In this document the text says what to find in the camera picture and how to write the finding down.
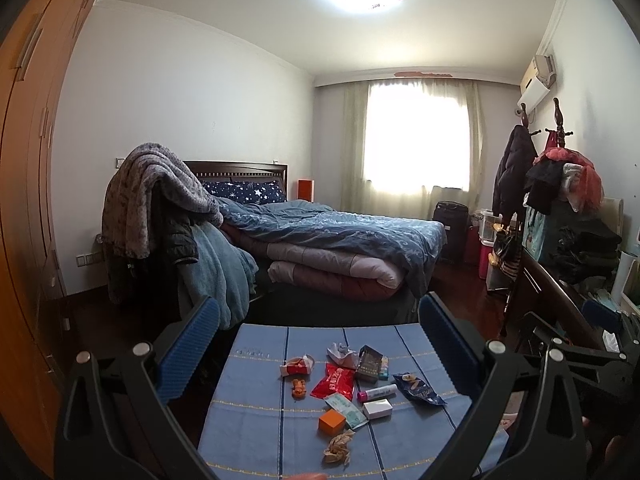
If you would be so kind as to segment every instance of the white tube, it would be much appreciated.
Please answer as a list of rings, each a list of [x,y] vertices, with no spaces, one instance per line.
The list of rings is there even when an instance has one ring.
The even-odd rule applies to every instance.
[[[616,279],[613,282],[613,288],[611,289],[611,299],[620,305],[622,301],[622,291],[625,288],[626,280],[631,272],[631,266],[636,260],[635,254],[626,253],[622,251],[620,254],[620,263],[618,264],[618,272],[616,273]]]
[[[379,388],[373,388],[366,392],[358,392],[358,400],[360,402],[369,402],[370,400],[382,399],[382,397],[391,396],[397,391],[397,384],[388,384],[387,386],[380,386]]]

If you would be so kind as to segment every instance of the glue stick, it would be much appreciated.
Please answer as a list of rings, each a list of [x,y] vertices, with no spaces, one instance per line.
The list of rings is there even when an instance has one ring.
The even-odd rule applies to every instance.
[[[387,386],[380,386],[379,388],[373,388],[372,390],[367,390],[366,392],[358,392],[358,401],[368,402],[370,400],[382,399],[383,397],[388,397],[393,395],[397,391],[398,391],[398,386],[396,384],[388,384]]]

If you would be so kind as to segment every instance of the wooden coat rack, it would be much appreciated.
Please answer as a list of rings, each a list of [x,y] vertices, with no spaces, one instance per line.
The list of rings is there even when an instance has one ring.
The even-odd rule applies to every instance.
[[[556,111],[554,113],[554,119],[556,120],[556,129],[549,130],[545,128],[546,132],[552,133],[555,131],[558,134],[558,147],[564,148],[564,138],[567,135],[573,135],[573,132],[566,132],[564,130],[564,117],[562,116],[562,112],[560,111],[560,101],[557,97],[554,97],[554,105],[556,106]],[[522,126],[524,126],[527,130],[529,129],[529,116],[527,115],[527,105],[524,103],[520,104],[520,108],[522,109],[521,117],[522,117]],[[533,132],[531,135],[537,135],[542,130],[538,130]]]

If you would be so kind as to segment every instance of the sheer curtain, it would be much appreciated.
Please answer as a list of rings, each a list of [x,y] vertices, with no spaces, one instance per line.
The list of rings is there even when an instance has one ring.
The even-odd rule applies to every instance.
[[[470,210],[482,182],[478,85],[402,79],[345,91],[342,208],[431,218],[439,200]]]

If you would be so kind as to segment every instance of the black suitcase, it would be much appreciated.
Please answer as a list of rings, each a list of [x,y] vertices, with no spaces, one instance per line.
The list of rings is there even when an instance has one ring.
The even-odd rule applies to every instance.
[[[447,243],[442,248],[440,257],[452,264],[460,263],[465,253],[468,207],[457,202],[438,202],[433,212],[433,220],[444,224],[447,231]]]

